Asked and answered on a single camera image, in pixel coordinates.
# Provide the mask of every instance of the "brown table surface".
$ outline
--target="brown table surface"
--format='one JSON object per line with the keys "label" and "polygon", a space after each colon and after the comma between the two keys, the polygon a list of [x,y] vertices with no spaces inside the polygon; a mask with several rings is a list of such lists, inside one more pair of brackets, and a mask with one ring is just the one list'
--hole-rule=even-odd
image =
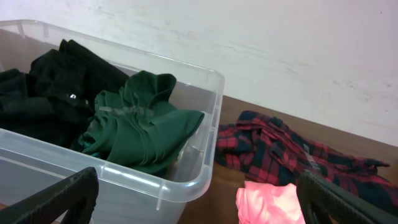
{"label": "brown table surface", "polygon": [[[227,96],[223,98],[220,124],[235,123],[244,110],[253,110],[268,116],[276,116],[303,137],[327,144],[342,153],[388,162],[391,167],[380,168],[379,175],[398,185],[398,147]],[[242,172],[227,169],[215,163],[208,191],[202,197],[188,202],[178,224],[237,224],[236,192],[238,188],[243,187],[244,181],[245,177]]]}

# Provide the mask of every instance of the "storage box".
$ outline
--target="storage box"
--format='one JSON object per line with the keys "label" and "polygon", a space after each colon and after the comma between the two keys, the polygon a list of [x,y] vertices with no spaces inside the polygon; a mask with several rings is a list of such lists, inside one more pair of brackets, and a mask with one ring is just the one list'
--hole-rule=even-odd
{"label": "storage box", "polygon": [[62,39],[73,39],[128,75],[139,70],[172,73],[178,80],[170,102],[205,113],[166,178],[0,129],[0,203],[12,205],[86,167],[94,167],[99,195],[92,221],[177,223],[186,202],[202,196],[211,180],[224,78],[219,73],[89,37],[37,21],[0,22],[0,72],[30,63]]}

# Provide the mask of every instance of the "translucent bin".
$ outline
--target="translucent bin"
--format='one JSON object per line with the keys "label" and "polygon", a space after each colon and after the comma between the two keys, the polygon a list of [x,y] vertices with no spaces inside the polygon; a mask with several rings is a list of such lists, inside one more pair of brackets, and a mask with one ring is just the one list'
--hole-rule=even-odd
{"label": "translucent bin", "polygon": [[0,203],[12,205],[86,167],[94,167],[99,195],[92,223],[177,223],[188,201],[207,190],[213,170],[224,77],[179,62],[37,21],[0,22],[0,72],[30,63],[62,39],[73,39],[128,75],[139,70],[172,73],[178,83],[170,102],[205,113],[166,178],[0,129]]}

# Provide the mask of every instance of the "wall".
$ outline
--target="wall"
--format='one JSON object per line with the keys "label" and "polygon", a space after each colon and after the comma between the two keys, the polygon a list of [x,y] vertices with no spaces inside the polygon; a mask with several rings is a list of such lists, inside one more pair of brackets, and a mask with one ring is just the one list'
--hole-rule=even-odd
{"label": "wall", "polygon": [[396,0],[2,0],[226,77],[225,95],[398,146]]}

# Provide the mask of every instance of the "red and black plaid shirt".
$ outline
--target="red and black plaid shirt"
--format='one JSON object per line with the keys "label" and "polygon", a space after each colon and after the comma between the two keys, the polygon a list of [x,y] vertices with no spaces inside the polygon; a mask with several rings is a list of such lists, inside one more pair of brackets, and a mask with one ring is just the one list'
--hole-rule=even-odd
{"label": "red and black plaid shirt", "polygon": [[296,184],[310,170],[398,216],[398,188],[377,175],[377,167],[389,164],[347,156],[305,139],[278,118],[244,111],[236,124],[220,125],[215,159],[245,172],[250,180],[274,185]]}

